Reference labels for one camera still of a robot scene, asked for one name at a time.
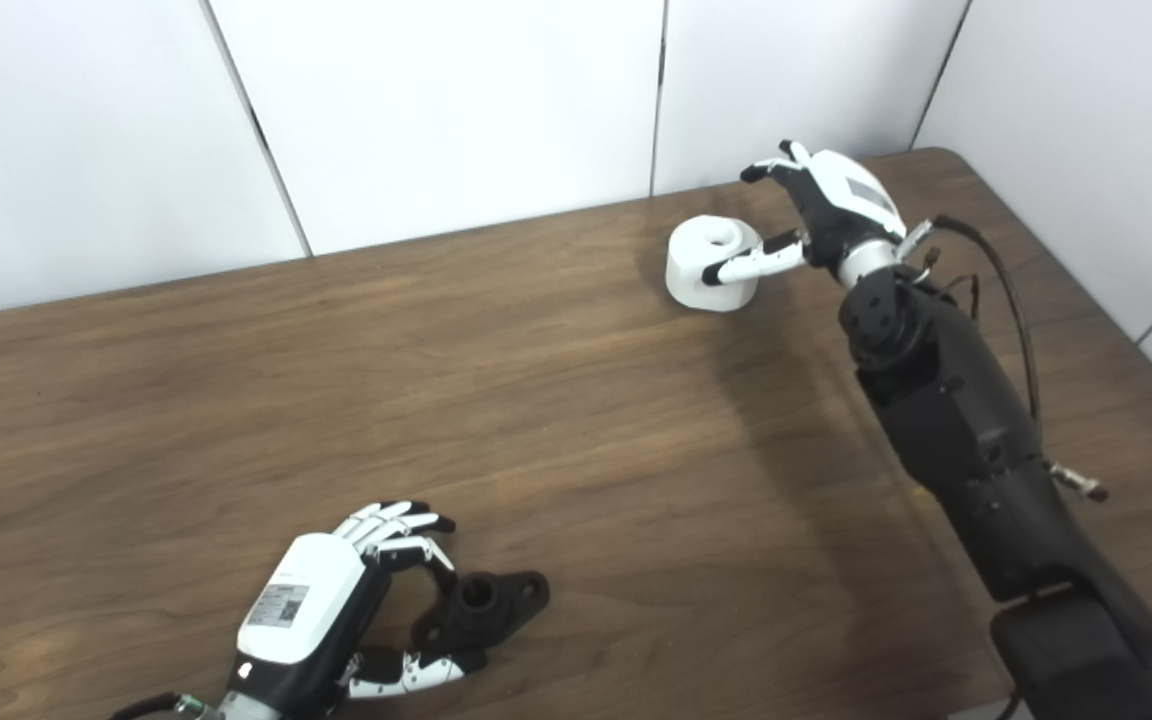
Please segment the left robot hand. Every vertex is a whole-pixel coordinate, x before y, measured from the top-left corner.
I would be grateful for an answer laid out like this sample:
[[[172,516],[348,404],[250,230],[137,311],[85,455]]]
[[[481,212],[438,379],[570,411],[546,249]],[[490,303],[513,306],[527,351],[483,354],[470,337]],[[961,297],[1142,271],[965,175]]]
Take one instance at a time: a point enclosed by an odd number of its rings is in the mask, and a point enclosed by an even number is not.
[[[238,626],[218,715],[324,719],[344,702],[388,700],[483,670],[480,650],[361,646],[397,573],[429,570],[440,592],[452,591],[457,573],[435,535],[453,530],[429,503],[388,501],[294,539]]]

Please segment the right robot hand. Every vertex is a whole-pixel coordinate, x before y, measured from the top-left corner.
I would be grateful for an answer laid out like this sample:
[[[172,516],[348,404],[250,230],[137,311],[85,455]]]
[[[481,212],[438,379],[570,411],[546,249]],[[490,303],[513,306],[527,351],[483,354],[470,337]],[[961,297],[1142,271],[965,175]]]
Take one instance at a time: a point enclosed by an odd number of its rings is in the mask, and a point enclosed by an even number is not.
[[[840,152],[810,152],[796,141],[782,141],[780,151],[778,158],[748,165],[740,179],[748,184],[776,182],[803,228],[705,266],[703,285],[735,285],[813,266],[852,288],[861,278],[904,262],[908,228],[890,194],[867,168]]]

